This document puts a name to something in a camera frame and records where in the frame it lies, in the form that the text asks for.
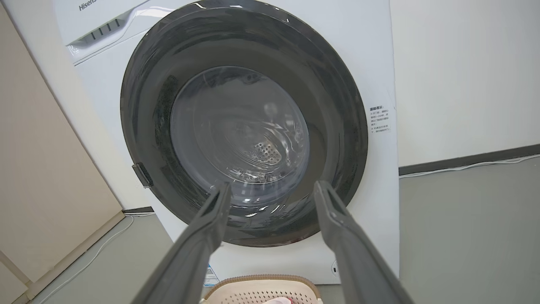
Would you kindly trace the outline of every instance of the chinese text sticker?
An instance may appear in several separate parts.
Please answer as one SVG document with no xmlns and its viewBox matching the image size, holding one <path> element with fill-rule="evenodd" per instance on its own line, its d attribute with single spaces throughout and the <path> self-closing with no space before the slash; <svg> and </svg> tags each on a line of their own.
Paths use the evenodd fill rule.
<svg viewBox="0 0 540 304">
<path fill-rule="evenodd" d="M 388 124 L 388 110 L 382 105 L 378 107 L 369 108 L 369 121 L 371 133 L 380 133 L 384 131 L 390 131 Z"/>
</svg>

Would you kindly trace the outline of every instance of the white cable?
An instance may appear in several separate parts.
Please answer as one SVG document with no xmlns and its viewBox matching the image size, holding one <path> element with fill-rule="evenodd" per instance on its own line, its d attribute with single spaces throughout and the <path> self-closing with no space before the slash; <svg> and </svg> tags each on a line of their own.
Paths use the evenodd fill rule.
<svg viewBox="0 0 540 304">
<path fill-rule="evenodd" d="M 156 214 L 155 212 L 135 212 L 135 213 L 124 213 L 125 215 L 131 216 L 149 216 Z"/>
<path fill-rule="evenodd" d="M 71 280 L 73 280 L 77 275 L 79 275 L 81 272 L 83 272 L 83 270 L 85 270 L 88 266 L 90 266 L 90 264 L 97 258 L 98 254 L 103 250 L 105 245 L 107 245 L 110 240 L 112 240 L 115 236 L 119 235 L 120 233 L 126 231 L 131 226 L 131 224 L 133 224 L 133 222 L 135 221 L 135 218 L 132 215 L 127 215 L 126 214 L 126 216 L 131 217 L 131 223 L 129 225 L 127 225 L 126 228 L 120 230 L 119 232 L 116 232 L 112 237 L 110 237 L 107 241 L 105 241 L 105 243 L 103 243 L 103 245 L 101 247 L 99 247 L 99 250 L 96 253 L 96 255 L 92 258 L 92 260 L 90 260 L 90 262 L 88 264 L 86 264 L 86 266 L 84 266 L 81 270 L 77 271 L 77 273 L 74 274 L 72 277 L 70 277 L 67 281 L 60 284 L 60 286 L 56 287 L 55 290 L 53 290 L 50 294 L 48 294 L 39 304 L 43 304 L 43 302 L 45 302 L 52 295 L 54 295 L 56 293 L 56 291 L 58 291 L 60 288 L 64 287 L 64 285 L 71 282 Z"/>
<path fill-rule="evenodd" d="M 487 165 L 490 165 L 490 164 L 521 163 L 522 161 L 526 161 L 526 160 L 529 160 L 531 158 L 536 158 L 536 157 L 540 157 L 540 155 L 532 155 L 532 156 L 527 156 L 527 157 L 513 158 L 513 159 L 510 159 L 510 160 L 504 160 L 504 161 L 474 163 L 474 164 L 470 164 L 470 165 L 465 166 L 465 167 L 458 167 L 458 168 L 448 168 L 448 169 L 441 169 L 441 170 L 436 170 L 436 171 L 411 173 L 411 174 L 407 174 L 407 175 L 401 175 L 400 179 L 405 179 L 407 177 L 424 176 L 424 175 L 429 175 L 429 174 L 439 173 L 439 172 L 446 172 L 446 171 L 461 171 L 461 170 L 474 168 L 474 167 L 487 166 Z"/>
</svg>

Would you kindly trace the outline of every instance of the white washing machine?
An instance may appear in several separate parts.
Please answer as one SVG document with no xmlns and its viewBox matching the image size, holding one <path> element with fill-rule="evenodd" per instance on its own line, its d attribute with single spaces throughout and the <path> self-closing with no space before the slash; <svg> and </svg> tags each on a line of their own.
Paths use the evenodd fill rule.
<svg viewBox="0 0 540 304">
<path fill-rule="evenodd" d="M 316 180 L 332 184 L 399 274 L 389 9 L 388 0 L 55 2 L 96 112 L 169 236 L 216 184 L 231 183 L 207 285 L 250 274 L 339 283 Z"/>
</svg>

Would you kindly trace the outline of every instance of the beige cabinet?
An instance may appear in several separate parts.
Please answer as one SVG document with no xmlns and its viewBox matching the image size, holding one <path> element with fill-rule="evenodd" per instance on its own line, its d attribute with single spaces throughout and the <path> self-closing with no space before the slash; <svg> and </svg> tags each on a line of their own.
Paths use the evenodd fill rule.
<svg viewBox="0 0 540 304">
<path fill-rule="evenodd" d="M 0 304 L 10 304 L 123 214 L 1 4 L 0 41 Z"/>
</svg>

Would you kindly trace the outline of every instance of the washing machine door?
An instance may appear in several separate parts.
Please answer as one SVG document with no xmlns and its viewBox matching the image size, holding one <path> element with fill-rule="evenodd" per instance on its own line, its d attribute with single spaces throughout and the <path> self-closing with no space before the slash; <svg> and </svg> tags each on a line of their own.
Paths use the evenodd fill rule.
<svg viewBox="0 0 540 304">
<path fill-rule="evenodd" d="M 313 183 L 349 203 L 366 164 L 347 67 L 309 25 L 258 1 L 198 1 L 163 18 L 129 61 L 120 108 L 136 172 L 178 218 L 231 183 L 234 244 L 315 234 Z"/>
</svg>

